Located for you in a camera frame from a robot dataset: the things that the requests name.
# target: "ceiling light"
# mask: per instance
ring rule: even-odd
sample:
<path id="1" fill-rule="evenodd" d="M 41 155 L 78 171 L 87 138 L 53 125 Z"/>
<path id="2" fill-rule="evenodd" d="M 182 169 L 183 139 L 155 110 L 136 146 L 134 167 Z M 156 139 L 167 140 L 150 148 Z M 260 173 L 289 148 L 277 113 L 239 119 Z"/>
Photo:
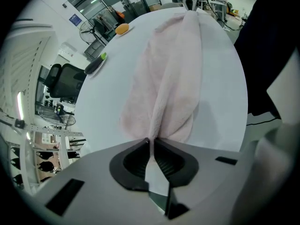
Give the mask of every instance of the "ceiling light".
<path id="1" fill-rule="evenodd" d="M 21 92 L 18 93 L 17 101 L 18 101 L 18 110 L 19 110 L 20 118 L 21 118 L 21 120 L 23 120 L 24 114 L 23 114 L 23 109 L 22 109 Z"/>

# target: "blue sign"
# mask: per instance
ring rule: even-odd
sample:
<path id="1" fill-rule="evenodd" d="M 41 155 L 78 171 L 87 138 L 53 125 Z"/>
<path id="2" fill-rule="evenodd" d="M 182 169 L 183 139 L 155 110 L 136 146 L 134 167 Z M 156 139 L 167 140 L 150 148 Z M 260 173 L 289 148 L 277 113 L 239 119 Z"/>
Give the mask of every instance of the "blue sign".
<path id="1" fill-rule="evenodd" d="M 71 16 L 71 18 L 69 20 L 75 26 L 78 26 L 78 24 L 80 24 L 82 22 L 82 20 L 76 14 L 74 14 L 73 16 Z"/>

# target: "towel fold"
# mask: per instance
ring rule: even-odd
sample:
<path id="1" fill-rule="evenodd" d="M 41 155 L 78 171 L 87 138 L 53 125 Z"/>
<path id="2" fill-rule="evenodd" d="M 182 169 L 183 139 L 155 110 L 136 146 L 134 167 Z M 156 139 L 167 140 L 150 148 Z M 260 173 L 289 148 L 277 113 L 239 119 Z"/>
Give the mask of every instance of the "towel fold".
<path id="1" fill-rule="evenodd" d="M 199 103 L 201 37 L 198 16 L 187 11 L 155 29 L 138 60 L 133 86 L 120 118 L 134 139 L 187 140 Z"/>

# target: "white desk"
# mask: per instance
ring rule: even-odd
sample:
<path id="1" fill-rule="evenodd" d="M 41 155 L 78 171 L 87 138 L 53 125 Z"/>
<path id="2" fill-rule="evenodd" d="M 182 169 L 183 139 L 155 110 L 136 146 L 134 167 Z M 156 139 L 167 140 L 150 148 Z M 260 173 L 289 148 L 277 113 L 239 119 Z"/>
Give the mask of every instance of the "white desk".
<path id="1" fill-rule="evenodd" d="M 210 3 L 212 4 L 211 7 L 212 7 L 212 10 L 214 12 L 216 12 L 215 4 L 222 5 L 222 21 L 224 22 L 224 9 L 226 9 L 227 5 L 222 3 L 222 2 L 218 2 L 218 1 L 211 1 Z"/>
<path id="2" fill-rule="evenodd" d="M 202 36 L 202 86 L 200 103 L 188 144 L 239 151 L 243 141 L 248 98 L 239 56 L 228 35 L 205 11 L 198 9 Z M 128 98 L 137 58 L 144 51 L 153 30 L 175 13 L 175 7 L 144 14 L 133 20 L 134 28 L 115 36 L 105 47 L 108 59 L 100 72 L 84 81 L 75 118 L 90 150 L 97 151 L 127 141 L 119 119 Z"/>

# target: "white plate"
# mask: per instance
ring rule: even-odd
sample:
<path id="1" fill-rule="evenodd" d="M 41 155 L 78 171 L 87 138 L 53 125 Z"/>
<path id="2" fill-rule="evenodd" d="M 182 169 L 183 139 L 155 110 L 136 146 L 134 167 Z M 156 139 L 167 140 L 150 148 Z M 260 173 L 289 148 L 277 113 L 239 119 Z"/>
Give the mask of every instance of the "white plate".
<path id="1" fill-rule="evenodd" d="M 130 30 L 132 30 L 134 28 L 134 26 L 129 26 L 129 29 L 126 31 L 126 32 L 124 32 L 123 34 L 121 34 L 121 35 L 119 35 L 119 34 L 116 34 L 118 37 L 121 37 L 121 36 L 123 36 L 124 34 L 126 34 L 126 33 L 128 33 Z"/>
<path id="2" fill-rule="evenodd" d="M 107 60 L 107 57 L 108 55 L 106 54 L 105 59 L 102 61 L 102 63 L 97 67 L 97 69 L 93 73 L 89 74 L 89 77 L 94 77 L 99 72 L 99 70 L 101 70 L 101 67 L 103 67 L 105 61 Z"/>

